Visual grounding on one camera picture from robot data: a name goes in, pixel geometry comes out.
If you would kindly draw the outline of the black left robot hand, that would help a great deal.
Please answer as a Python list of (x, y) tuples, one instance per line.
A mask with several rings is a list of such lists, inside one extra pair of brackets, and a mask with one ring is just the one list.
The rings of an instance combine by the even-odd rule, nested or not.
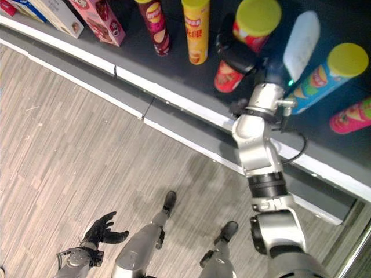
[(85, 232), (81, 245), (97, 250), (100, 243), (118, 244), (123, 242), (129, 235), (129, 231), (114, 232), (111, 230), (116, 211), (112, 211), (95, 220), (91, 227)]

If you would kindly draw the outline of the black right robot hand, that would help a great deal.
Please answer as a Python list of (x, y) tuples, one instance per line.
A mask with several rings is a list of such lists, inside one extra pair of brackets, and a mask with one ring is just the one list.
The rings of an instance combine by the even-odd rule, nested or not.
[(234, 38), (231, 29), (228, 14), (216, 39), (220, 59), (243, 75), (252, 74), (257, 85), (273, 83), (284, 89), (300, 79), (320, 35), (319, 19), (312, 10), (285, 17), (257, 53)]

